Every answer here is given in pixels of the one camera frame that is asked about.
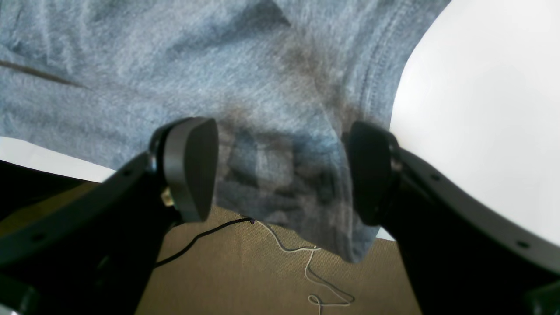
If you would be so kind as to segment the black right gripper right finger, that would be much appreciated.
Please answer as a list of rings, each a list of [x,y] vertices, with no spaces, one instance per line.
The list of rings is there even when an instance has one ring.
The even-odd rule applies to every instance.
[[[397,242],[424,315],[557,315],[558,245],[488,209],[392,133],[347,136],[353,206]]]

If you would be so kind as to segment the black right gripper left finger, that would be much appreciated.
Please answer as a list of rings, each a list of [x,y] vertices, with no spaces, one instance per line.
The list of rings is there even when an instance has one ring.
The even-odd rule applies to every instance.
[[[134,314],[168,231],[208,218],[217,160],[216,120],[177,120],[97,187],[2,235],[1,313]]]

